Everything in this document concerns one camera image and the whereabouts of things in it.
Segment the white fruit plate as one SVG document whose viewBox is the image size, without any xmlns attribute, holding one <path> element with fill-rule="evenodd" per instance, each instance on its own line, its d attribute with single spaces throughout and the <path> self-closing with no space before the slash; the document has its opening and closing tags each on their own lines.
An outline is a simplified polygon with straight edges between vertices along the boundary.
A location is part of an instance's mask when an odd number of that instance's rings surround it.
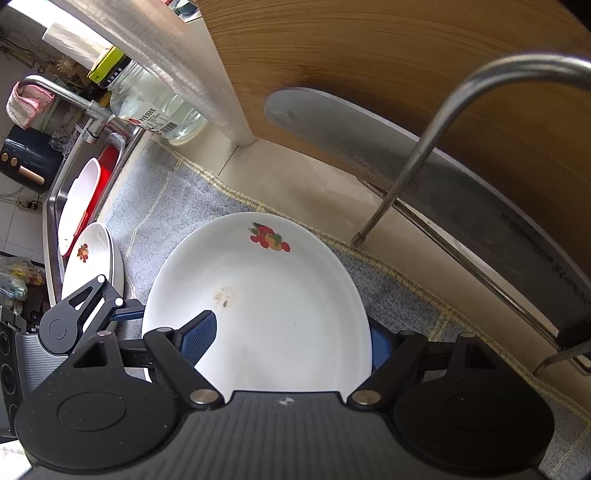
<svg viewBox="0 0 591 480">
<path fill-rule="evenodd" d="M 226 215 L 189 234 L 160 268 L 142 330 L 178 329 L 211 310 L 214 342 L 195 368 L 235 391 L 348 397 L 372 373 L 370 326 L 341 260 L 300 225 Z"/>
<path fill-rule="evenodd" d="M 89 224 L 76 240 L 68 259 L 62 284 L 62 298 L 68 297 L 99 275 L 111 281 L 113 266 L 108 231 L 100 223 Z"/>
<path fill-rule="evenodd" d="M 111 250 L 111 272 L 110 282 L 113 288 L 118 292 L 120 296 L 124 294 L 124 266 L 123 260 L 119 248 L 115 244 L 111 235 L 108 235 Z"/>
</svg>

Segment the white colander basket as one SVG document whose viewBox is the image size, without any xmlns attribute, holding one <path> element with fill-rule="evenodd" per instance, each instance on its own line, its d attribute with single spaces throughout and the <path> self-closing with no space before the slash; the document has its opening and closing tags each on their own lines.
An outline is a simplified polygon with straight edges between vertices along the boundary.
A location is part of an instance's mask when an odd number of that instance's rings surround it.
<svg viewBox="0 0 591 480">
<path fill-rule="evenodd" d="M 82 223 L 101 177 L 101 166 L 91 158 L 82 168 L 67 193 L 66 203 L 58 226 L 59 254 L 70 254 L 73 243 L 82 229 Z"/>
</svg>

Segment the grey blue checked towel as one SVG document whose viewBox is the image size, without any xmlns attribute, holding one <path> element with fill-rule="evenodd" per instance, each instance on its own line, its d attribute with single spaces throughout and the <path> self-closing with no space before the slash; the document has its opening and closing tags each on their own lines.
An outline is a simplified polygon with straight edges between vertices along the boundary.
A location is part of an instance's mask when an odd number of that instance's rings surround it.
<svg viewBox="0 0 591 480">
<path fill-rule="evenodd" d="M 146 304 L 131 337 L 204 310 L 218 333 L 198 369 L 236 390 L 351 392 L 369 373 L 369 322 L 435 341 L 481 336 L 521 375 L 543 354 L 508 308 L 399 213 L 349 245 L 377 196 L 353 176 L 266 141 L 176 153 L 141 145 L 100 218 L 126 293 Z"/>
</svg>

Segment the red wash basin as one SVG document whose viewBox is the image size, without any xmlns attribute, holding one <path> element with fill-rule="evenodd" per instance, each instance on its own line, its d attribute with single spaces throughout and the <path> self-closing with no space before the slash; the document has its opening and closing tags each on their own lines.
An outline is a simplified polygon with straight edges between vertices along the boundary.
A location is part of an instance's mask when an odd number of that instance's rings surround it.
<svg viewBox="0 0 591 480">
<path fill-rule="evenodd" d="M 99 185 L 96 188 L 96 191 L 95 191 L 94 196 L 91 200 L 90 206 L 86 212 L 85 219 L 83 220 L 83 223 L 82 223 L 82 229 L 79 231 L 77 238 L 79 237 L 81 232 L 85 229 L 86 225 L 90 222 L 90 216 L 93 213 L 93 211 L 98 203 L 98 200 L 99 200 L 103 190 L 106 187 L 107 181 L 109 180 L 109 178 L 113 172 L 114 166 L 116 164 L 116 160 L 118 158 L 118 154 L 119 154 L 119 151 L 113 145 L 107 145 L 97 157 L 93 157 L 98 160 L 98 162 L 101 166 L 102 173 L 101 173 L 101 177 L 99 180 Z"/>
</svg>

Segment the steel sink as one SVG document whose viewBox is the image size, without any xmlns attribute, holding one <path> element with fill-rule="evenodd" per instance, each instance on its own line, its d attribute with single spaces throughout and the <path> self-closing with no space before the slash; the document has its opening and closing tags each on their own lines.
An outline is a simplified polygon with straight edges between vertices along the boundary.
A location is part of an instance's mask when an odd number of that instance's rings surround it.
<svg viewBox="0 0 591 480">
<path fill-rule="evenodd" d="M 123 136 L 107 132 L 96 143 L 86 142 L 87 126 L 58 168 L 42 208 L 43 263 L 49 303 L 62 298 L 65 265 L 78 248 L 77 239 L 94 222 L 127 162 L 143 136 L 134 128 Z"/>
</svg>

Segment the steel sink faucet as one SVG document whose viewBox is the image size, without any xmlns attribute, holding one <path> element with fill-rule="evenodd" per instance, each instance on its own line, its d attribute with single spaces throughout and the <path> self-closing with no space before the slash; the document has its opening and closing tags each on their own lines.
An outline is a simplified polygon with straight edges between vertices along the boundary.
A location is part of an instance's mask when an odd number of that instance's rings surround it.
<svg viewBox="0 0 591 480">
<path fill-rule="evenodd" d="M 91 118 L 90 124 L 82 133 L 83 140 L 88 144 L 95 144 L 105 128 L 121 135 L 125 140 L 129 140 L 135 134 L 141 132 L 139 127 L 133 127 L 131 124 L 123 121 L 109 108 L 102 107 L 94 100 L 86 100 L 41 75 L 26 76 L 18 82 L 18 86 L 20 89 L 26 86 L 40 87 L 43 90 L 56 95 L 58 98 L 65 100 L 72 106 L 83 110 L 85 114 Z"/>
</svg>

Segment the glass jar green lid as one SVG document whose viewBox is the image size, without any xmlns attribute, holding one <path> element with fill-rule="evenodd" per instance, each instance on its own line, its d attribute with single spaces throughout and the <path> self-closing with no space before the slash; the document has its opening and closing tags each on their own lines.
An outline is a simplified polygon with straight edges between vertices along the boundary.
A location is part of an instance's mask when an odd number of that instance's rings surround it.
<svg viewBox="0 0 591 480">
<path fill-rule="evenodd" d="M 88 78 L 111 94 L 110 109 L 118 118 L 170 143 L 191 139 L 205 123 L 189 102 L 118 47 L 97 58 Z"/>
</svg>

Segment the bamboo cutting board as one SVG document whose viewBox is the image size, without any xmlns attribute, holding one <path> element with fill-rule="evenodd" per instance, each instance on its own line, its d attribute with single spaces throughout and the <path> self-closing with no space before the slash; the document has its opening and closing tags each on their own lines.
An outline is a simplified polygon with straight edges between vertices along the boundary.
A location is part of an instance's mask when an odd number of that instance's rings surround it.
<svg viewBox="0 0 591 480">
<path fill-rule="evenodd" d="M 205 23 L 256 136 L 311 156 L 266 121 L 277 89 L 308 86 L 421 133 L 470 73 L 506 55 L 590 54 L 590 32 L 557 1 L 205 1 Z M 502 87 L 443 140 L 590 260 L 590 96 L 542 83 Z"/>
</svg>

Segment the left plastic wrap roll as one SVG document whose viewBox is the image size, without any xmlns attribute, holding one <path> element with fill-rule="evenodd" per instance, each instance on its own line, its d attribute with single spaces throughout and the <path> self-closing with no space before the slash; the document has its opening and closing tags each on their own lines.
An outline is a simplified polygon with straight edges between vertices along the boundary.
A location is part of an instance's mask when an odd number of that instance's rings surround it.
<svg viewBox="0 0 591 480">
<path fill-rule="evenodd" d="M 42 40 L 87 70 L 91 70 L 96 61 L 112 47 L 108 40 L 84 24 L 53 23 L 45 30 Z"/>
</svg>

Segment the plastic wrap roll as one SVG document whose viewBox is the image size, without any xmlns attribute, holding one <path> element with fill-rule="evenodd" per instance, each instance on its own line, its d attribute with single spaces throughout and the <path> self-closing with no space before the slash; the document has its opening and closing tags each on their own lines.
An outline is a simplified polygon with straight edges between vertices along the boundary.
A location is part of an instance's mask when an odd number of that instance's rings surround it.
<svg viewBox="0 0 591 480">
<path fill-rule="evenodd" d="M 45 30 L 42 40 L 87 70 L 91 70 L 96 61 L 112 47 L 108 40 L 84 24 L 53 23 Z"/>
<path fill-rule="evenodd" d="M 233 143 L 256 141 L 204 19 L 185 22 L 160 1 L 58 1 L 188 101 Z"/>
</svg>

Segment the right plastic wrap roll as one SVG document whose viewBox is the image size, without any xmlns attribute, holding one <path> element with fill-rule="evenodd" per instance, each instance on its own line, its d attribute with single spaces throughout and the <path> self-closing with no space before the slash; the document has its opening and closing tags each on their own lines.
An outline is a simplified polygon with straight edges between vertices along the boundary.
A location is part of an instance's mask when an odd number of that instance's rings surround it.
<svg viewBox="0 0 591 480">
<path fill-rule="evenodd" d="M 233 143 L 256 141 L 204 19 L 185 22 L 160 1 L 58 1 L 188 101 Z"/>
</svg>

